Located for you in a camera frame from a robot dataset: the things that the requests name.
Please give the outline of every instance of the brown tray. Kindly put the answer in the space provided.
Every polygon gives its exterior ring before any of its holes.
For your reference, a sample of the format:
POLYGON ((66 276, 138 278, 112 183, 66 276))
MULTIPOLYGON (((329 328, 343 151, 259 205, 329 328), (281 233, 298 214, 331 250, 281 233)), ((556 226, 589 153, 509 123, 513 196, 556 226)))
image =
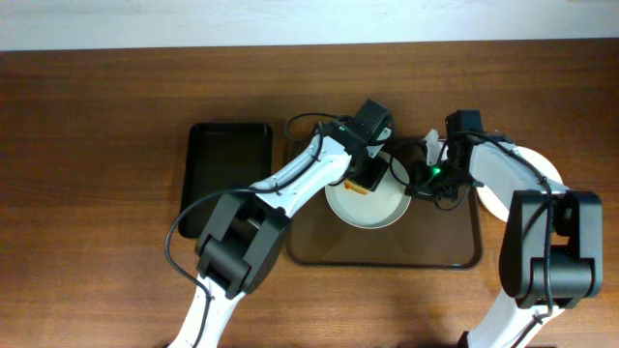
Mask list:
POLYGON ((413 198, 398 221, 367 230, 341 220, 322 190, 294 216, 286 250, 303 265, 468 270, 483 253, 477 194, 450 212, 413 198))

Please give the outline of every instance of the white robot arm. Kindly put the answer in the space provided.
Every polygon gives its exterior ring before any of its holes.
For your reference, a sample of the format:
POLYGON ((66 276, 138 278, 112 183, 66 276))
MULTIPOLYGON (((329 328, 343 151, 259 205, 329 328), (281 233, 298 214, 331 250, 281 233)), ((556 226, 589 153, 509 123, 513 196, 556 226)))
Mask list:
POLYGON ((204 328, 207 302, 198 287, 183 327, 169 348, 217 347, 236 304, 271 271, 294 214, 351 170, 362 170, 373 160, 384 161, 376 155, 392 136, 387 128, 390 120, 386 108, 367 101, 350 122, 325 125, 326 134, 315 135, 301 155, 253 184, 254 194, 230 193, 220 199, 196 245, 200 256, 197 280, 211 295, 204 328))
POLYGON ((525 347, 549 320, 600 291, 602 203, 592 192, 572 191, 544 177, 507 137, 484 133, 479 111, 459 110, 446 123, 448 142, 454 140, 446 172, 451 166, 452 175, 461 178, 457 169, 467 171, 510 211, 499 257, 503 289, 458 347, 525 347), (551 244, 553 230, 569 237, 565 246, 551 244))

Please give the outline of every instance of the wood grain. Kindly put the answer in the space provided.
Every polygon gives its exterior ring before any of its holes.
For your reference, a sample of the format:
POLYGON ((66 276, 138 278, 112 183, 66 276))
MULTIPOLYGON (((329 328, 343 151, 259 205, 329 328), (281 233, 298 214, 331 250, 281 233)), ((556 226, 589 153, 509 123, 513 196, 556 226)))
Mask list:
MULTIPOLYGON (((604 202, 601 294, 534 344, 619 345, 619 41, 14 52, 0 55, 0 346, 155 347, 194 287, 165 263, 189 128, 351 113, 368 97, 404 134, 444 132, 457 108, 536 149, 604 202)), ((304 123, 300 129, 307 129, 304 123)), ((242 300, 224 347, 455 343, 500 289, 504 223, 481 209, 469 272, 312 268, 283 253, 242 300)), ((192 241, 173 253, 192 268, 192 241)))

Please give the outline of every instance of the wire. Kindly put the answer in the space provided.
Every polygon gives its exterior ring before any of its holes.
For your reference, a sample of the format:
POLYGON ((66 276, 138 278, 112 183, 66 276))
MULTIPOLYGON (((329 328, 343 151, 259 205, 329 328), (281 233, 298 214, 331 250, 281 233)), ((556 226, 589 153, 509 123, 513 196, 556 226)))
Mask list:
POLYGON ((343 183, 344 180, 346 180, 346 177, 342 176, 336 183, 331 183, 331 184, 329 184, 329 186, 336 187, 337 185, 343 183))
POLYGON ((342 118, 342 119, 344 119, 344 118, 352 118, 352 117, 350 117, 350 116, 348 116, 348 115, 337 116, 337 115, 333 115, 333 114, 329 114, 329 113, 325 113, 325 112, 306 112, 306 113, 302 113, 302 114, 299 114, 299 115, 294 116, 294 117, 292 117, 291 119, 289 119, 289 120, 286 122, 286 125, 283 127, 283 133, 286 135, 286 137, 287 137, 288 139, 290 139, 290 140, 292 140, 292 141, 294 141, 294 142, 302 142, 302 141, 305 141, 305 140, 306 140, 306 139, 298 139, 298 138, 295 138, 294 136, 290 135, 290 125, 291 125, 294 121, 296 121, 296 120, 298 120, 298 119, 300 119, 300 118, 303 118, 303 117, 308 117, 308 116, 322 116, 322 117, 328 117, 328 118, 332 118, 332 119, 338 119, 338 118, 342 118))
POLYGON ((533 319, 531 320, 531 322, 529 322, 529 324, 527 324, 526 328, 524 328, 524 331, 520 334, 520 336, 518 337, 518 339, 516 340, 516 342, 514 342, 514 344, 512 344, 512 348, 517 348, 518 344, 522 343, 522 341, 524 340, 524 338, 531 333, 531 331, 533 330, 533 328, 535 328, 536 325, 538 325, 538 323, 542 323, 542 319, 539 318, 539 316, 533 316, 533 319))
POLYGON ((464 192, 464 194, 462 195, 462 197, 459 199, 459 201, 456 203, 456 205, 455 205, 455 206, 450 207, 450 208, 447 208, 447 209, 445 209, 445 208, 441 208, 441 206, 439 206, 439 205, 438 205, 438 199, 434 199, 434 206, 435 206, 436 208, 438 208, 439 210, 442 210, 443 212, 450 212, 450 211, 454 210, 455 208, 459 207, 459 206, 460 206, 460 204, 462 204, 462 202, 464 201, 464 199, 466 199, 466 197, 468 196, 468 193, 471 191, 471 187, 472 187, 472 186, 473 186, 472 184, 469 184, 469 185, 466 187, 466 191, 464 192))
POLYGON ((448 142, 450 142, 450 139, 445 139, 445 141, 443 141, 443 146, 441 146, 441 151, 438 153, 438 159, 436 160, 436 166, 440 166, 443 162, 443 153, 445 152, 448 142))
POLYGON ((229 188, 229 189, 221 189, 212 193, 209 193, 199 199, 197 199, 196 201, 194 201, 193 203, 191 203, 187 208, 185 208, 183 210, 183 212, 181 212, 181 214, 179 214, 179 216, 177 218, 174 219, 174 222, 172 222, 172 225, 170 226, 170 230, 167 233, 167 235, 165 236, 165 243, 163 246, 164 252, 165 252, 165 259, 167 260, 167 262, 172 266, 172 268, 178 272, 181 276, 185 277, 186 279, 188 279, 189 281, 191 281, 193 284, 195 284, 197 287, 199 287, 203 292, 204 292, 204 296, 205 298, 205 305, 204 305, 204 312, 202 314, 202 321, 200 323, 200 329, 198 331, 197 337, 195 338, 195 342, 193 343, 193 347, 197 347, 198 343, 200 342, 200 339, 202 338, 202 334, 204 333, 204 327, 206 326, 206 318, 208 316, 208 312, 209 312, 209 306, 211 304, 211 293, 208 291, 208 289, 206 288, 206 286, 204 286, 204 284, 202 284, 196 277, 194 277, 193 275, 190 275, 187 271, 183 270, 175 261, 174 259, 172 259, 172 255, 170 253, 170 243, 172 241, 172 235, 174 235, 174 231, 178 228, 179 223, 181 222, 181 220, 183 220, 183 218, 196 206, 210 201, 212 199, 215 199, 223 194, 229 194, 229 193, 277 193, 280 191, 280 189, 284 189, 288 186, 290 186, 292 183, 294 183, 297 179, 299 179, 303 174, 305 174, 310 167, 312 167, 316 161, 318 160, 318 157, 320 156, 320 152, 322 151, 322 144, 323 144, 323 140, 324 140, 324 131, 322 129, 322 124, 318 124, 316 126, 318 128, 318 135, 319 135, 319 140, 318 140, 318 149, 316 150, 316 153, 314 154, 314 156, 311 157, 311 161, 308 163, 308 165, 306 165, 301 171, 299 171, 299 173, 297 173, 294 177, 292 177, 290 180, 288 180, 286 183, 282 184, 281 186, 278 186, 277 184, 275 185, 274 188, 268 188, 268 189, 261 189, 261 188, 229 188))
MULTIPOLYGON (((417 139, 413 139, 413 140, 409 140, 409 141, 404 141, 400 144, 398 144, 395 148, 394 151, 396 151, 399 148, 404 147, 405 145, 409 145, 409 144, 413 144, 413 145, 417 145, 419 147, 422 147, 424 145, 424 143, 420 140, 417 139)), ((412 182, 412 180, 410 180, 409 178, 409 183, 405 183, 397 174, 396 171, 394 170, 394 156, 391 156, 389 158, 389 171, 391 172, 391 175, 394 177, 394 179, 396 179, 397 182, 399 182, 400 184, 404 185, 407 189, 411 189, 411 185, 410 182, 412 182)))
POLYGON ((533 224, 535 223, 535 221, 537 221, 538 218, 540 218, 540 216, 542 215, 543 212, 545 212, 547 207, 548 207, 548 203, 544 202, 544 204, 540 205, 540 207, 535 211, 535 213, 533 213, 531 218, 529 218, 526 225, 524 226, 524 232, 522 232, 522 239, 526 238, 526 236, 529 234, 529 231, 531 230, 531 227, 533 227, 533 224))

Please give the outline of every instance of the white plate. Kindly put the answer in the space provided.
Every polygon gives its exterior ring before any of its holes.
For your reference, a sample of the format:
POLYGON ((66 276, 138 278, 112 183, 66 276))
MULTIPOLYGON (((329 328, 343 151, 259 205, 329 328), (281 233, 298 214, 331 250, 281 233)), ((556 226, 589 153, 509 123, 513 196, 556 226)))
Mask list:
MULTIPOLYGON (((391 157, 384 152, 378 156, 386 161, 391 157)), ((408 182, 406 169, 397 159, 394 159, 394 171, 403 182, 408 182)), ((385 227, 396 222, 410 203, 410 196, 404 194, 404 186, 396 181, 389 169, 375 192, 363 195, 346 189, 342 183, 336 187, 327 186, 325 193, 329 206, 339 218, 355 227, 367 229, 385 227)))
MULTIPOLYGON (((538 168, 538 170, 541 171, 542 174, 546 175, 548 179, 563 184, 563 180, 561 179, 559 172, 548 159, 525 147, 518 146, 517 149, 525 160, 528 160, 531 164, 533 164, 533 166, 538 168)), ((490 188, 477 188, 477 195, 480 197, 482 204, 484 204, 489 212, 497 218, 507 222, 507 217, 510 212, 507 210, 507 207, 503 204, 503 202, 501 202, 494 194, 494 192, 490 190, 490 188)))

